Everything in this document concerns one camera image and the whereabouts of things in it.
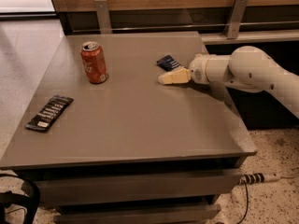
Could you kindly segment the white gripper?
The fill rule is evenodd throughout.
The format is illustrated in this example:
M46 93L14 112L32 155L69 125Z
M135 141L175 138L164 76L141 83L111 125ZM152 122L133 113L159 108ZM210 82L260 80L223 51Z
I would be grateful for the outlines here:
M191 78L197 84L207 85L209 83L206 68L213 55L196 54L189 64L189 70L181 67L174 69L158 77L158 82L162 85L185 84Z

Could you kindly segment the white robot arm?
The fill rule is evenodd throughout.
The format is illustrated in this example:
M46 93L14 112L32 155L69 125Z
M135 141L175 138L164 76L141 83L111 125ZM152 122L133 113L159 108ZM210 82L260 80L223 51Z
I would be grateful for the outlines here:
M253 46L240 47L231 55L199 53L188 67L166 55L157 65L165 71L158 77L162 85L185 84L192 80L203 85L218 82L240 91L266 91L299 118L299 76Z

